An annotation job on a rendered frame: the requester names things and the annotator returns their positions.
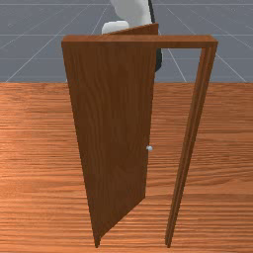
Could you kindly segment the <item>brown wooden door leaf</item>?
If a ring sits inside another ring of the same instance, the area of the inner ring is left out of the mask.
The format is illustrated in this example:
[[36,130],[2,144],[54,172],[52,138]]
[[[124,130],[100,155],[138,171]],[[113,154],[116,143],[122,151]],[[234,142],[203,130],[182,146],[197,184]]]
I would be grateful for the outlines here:
[[63,61],[94,243],[145,198],[156,55],[66,36]]

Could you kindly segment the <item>brown wooden door frame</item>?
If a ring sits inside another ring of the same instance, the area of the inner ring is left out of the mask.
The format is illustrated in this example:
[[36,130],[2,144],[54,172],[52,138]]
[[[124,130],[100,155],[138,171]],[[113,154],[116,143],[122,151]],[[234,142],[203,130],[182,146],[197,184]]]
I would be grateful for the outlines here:
[[209,86],[211,69],[215,58],[217,41],[211,36],[79,36],[84,42],[94,42],[101,46],[120,45],[130,47],[142,45],[156,51],[159,48],[198,48],[201,50],[198,74],[189,112],[185,138],[183,142],[179,169],[171,204],[171,210],[166,227],[165,240],[170,242],[173,237],[175,222],[177,219],[189,165],[192,158],[193,148],[198,132],[200,118]]

